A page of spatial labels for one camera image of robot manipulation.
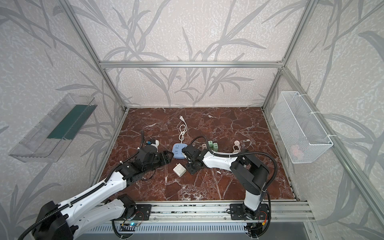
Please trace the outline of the light green cube adapter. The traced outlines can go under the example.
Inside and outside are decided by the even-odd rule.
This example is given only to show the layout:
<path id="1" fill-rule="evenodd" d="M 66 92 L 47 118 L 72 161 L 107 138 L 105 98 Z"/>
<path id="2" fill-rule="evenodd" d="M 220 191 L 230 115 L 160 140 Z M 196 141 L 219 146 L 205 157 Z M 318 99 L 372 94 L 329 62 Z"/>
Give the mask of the light green cube adapter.
<path id="1" fill-rule="evenodd" d="M 212 149 L 213 149 L 214 152 L 217 152 L 219 150 L 218 143 L 213 143 Z"/>

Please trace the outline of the white cube adapter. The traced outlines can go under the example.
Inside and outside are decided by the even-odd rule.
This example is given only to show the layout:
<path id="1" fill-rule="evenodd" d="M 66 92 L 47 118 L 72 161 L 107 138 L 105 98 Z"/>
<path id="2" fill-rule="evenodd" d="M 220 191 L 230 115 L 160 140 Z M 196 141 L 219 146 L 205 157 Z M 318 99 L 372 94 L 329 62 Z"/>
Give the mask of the white cube adapter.
<path id="1" fill-rule="evenodd" d="M 181 164 L 177 164 L 174 168 L 173 168 L 173 171 L 174 173 L 179 177 L 181 178 L 186 172 L 187 172 L 187 169 L 181 165 Z"/>

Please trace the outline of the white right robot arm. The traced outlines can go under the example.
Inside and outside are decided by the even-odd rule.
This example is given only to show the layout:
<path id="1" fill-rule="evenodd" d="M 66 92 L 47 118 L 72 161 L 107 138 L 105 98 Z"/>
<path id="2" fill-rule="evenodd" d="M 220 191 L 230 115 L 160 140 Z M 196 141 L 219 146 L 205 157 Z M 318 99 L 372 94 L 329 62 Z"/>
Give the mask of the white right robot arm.
<path id="1" fill-rule="evenodd" d="M 260 204 L 271 182 L 268 180 L 269 168 L 256 156 L 264 153 L 243 151 L 235 154 L 219 154 L 207 149 L 199 150 L 192 145 L 182 149 L 182 155 L 188 160 L 187 169 L 195 174 L 203 168 L 216 168 L 234 174 L 246 191 L 241 215 L 247 219 L 256 219 Z"/>

